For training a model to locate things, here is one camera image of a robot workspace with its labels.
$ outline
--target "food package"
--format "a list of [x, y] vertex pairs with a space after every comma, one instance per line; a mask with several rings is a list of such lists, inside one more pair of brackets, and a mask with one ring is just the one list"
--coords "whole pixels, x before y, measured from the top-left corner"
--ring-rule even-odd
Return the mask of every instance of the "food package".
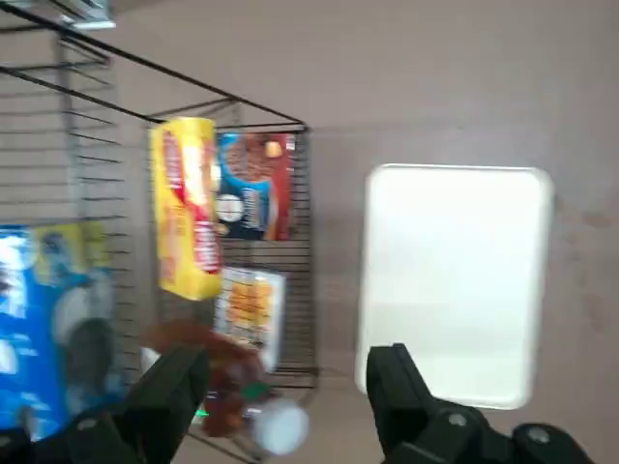
[[221, 291], [215, 232], [219, 169], [213, 122], [179, 118], [151, 131], [160, 286], [188, 300]]
[[279, 360], [284, 295], [285, 277], [281, 274], [223, 268], [215, 331], [257, 347], [267, 372], [273, 371]]
[[287, 240], [290, 221], [290, 133], [222, 133], [218, 160], [219, 231], [226, 238]]
[[112, 308], [99, 222], [0, 226], [0, 428], [39, 440], [123, 398]]

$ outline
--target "white board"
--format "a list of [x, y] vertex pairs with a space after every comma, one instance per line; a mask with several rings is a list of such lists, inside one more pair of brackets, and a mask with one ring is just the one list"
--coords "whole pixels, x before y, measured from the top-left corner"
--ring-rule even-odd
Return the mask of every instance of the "white board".
[[522, 406], [535, 371], [551, 181], [527, 168], [386, 164], [368, 177], [356, 381], [404, 343], [434, 396]]

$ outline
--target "metal wire shelf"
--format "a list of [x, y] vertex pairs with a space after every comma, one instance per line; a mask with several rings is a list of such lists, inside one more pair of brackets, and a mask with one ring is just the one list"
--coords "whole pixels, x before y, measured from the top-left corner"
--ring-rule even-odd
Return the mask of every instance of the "metal wire shelf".
[[[126, 167], [126, 147], [120, 141], [117, 121], [130, 116], [148, 129], [177, 115], [200, 115], [216, 120], [219, 131], [277, 131], [294, 135], [296, 150], [292, 155], [290, 187], [295, 220], [289, 240], [227, 239], [223, 240], [223, 255], [226, 265], [265, 268], [286, 275], [284, 330], [274, 386], [293, 392], [307, 391], [302, 401], [309, 401], [318, 387], [319, 372], [307, 124], [14, 5], [0, 2], [2, 12], [13, 20], [8, 26], [0, 26], [0, 41], [4, 35], [26, 37], [27, 33], [43, 30], [51, 34], [53, 47], [49, 63], [0, 65], [0, 218], [4, 222], [66, 218], [104, 223], [111, 273], [115, 277], [114, 326], [120, 335], [119, 350], [130, 383], [140, 375], [140, 295], [153, 297], [160, 320], [182, 316], [204, 320], [212, 314], [213, 304], [190, 303], [160, 290], [156, 271], [152, 269], [157, 266], [147, 270], [153, 273], [152, 278], [141, 278], [143, 270], [136, 268], [133, 253], [133, 179]], [[186, 84], [199, 96], [193, 95], [189, 102], [165, 110], [122, 106], [115, 102], [113, 75], [113, 65], [119, 59]], [[148, 171], [148, 150], [141, 147], [138, 151]], [[147, 235], [152, 246], [154, 234], [151, 216]], [[241, 460], [261, 459], [240, 450], [237, 458]]]

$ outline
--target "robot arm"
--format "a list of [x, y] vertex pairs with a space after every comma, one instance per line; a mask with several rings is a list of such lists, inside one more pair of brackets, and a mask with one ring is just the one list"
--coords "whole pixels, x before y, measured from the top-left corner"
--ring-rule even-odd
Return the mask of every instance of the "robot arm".
[[206, 394], [208, 372], [206, 352], [175, 348], [115, 407], [89, 410], [37, 443], [21, 429], [0, 433], [0, 463], [169, 464]]
[[434, 398], [402, 344], [371, 348], [368, 398], [385, 464], [592, 464], [566, 432], [542, 423], [511, 437], [475, 408]]

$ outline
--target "blue box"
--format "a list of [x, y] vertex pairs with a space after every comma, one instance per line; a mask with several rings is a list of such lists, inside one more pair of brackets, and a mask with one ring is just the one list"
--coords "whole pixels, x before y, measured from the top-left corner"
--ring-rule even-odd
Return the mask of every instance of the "blue box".
[[95, 221], [0, 226], [0, 429], [39, 440], [123, 398], [103, 239]]

